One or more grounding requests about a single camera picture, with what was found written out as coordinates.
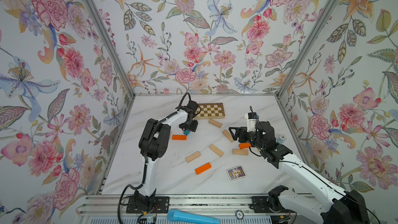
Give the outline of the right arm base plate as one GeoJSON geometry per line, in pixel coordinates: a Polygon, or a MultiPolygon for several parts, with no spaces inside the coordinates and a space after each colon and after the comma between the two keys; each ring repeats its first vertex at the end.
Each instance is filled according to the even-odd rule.
{"type": "Polygon", "coordinates": [[[251,204],[249,205],[251,210],[254,210],[255,213],[270,213],[270,214],[291,214],[294,211],[289,209],[284,209],[281,206],[271,208],[270,203],[268,202],[268,196],[253,196],[251,197],[251,204]]]}

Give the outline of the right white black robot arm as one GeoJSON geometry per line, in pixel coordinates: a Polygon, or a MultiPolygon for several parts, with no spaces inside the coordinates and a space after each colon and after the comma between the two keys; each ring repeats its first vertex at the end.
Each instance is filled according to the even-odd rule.
{"type": "Polygon", "coordinates": [[[264,206],[272,212],[291,210],[318,224],[368,224],[370,211],[357,191],[346,191],[320,176],[292,150],[276,141],[268,121],[248,120],[246,127],[230,127],[233,140],[248,143],[260,151],[268,163],[295,179],[313,196],[296,194],[286,186],[268,192],[264,206]]]}

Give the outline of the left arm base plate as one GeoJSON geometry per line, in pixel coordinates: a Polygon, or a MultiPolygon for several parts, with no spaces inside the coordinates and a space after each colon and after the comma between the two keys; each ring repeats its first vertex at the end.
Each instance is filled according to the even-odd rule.
{"type": "Polygon", "coordinates": [[[144,212],[149,213],[153,209],[153,213],[167,214],[170,207],[170,197],[154,197],[149,198],[137,198],[129,197],[129,201],[126,207],[127,214],[141,214],[144,212]]]}

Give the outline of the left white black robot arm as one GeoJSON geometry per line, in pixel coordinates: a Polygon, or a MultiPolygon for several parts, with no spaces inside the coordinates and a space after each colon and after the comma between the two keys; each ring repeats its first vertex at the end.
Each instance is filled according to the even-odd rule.
{"type": "Polygon", "coordinates": [[[199,104],[189,100],[186,106],[179,104],[176,110],[160,119],[149,119],[138,144],[143,156],[143,179],[139,186],[127,185],[126,189],[134,190],[133,200],[139,207],[149,209],[154,205],[156,187],[155,176],[158,160],[167,151],[172,130],[195,132],[198,121],[195,120],[199,104]]]}

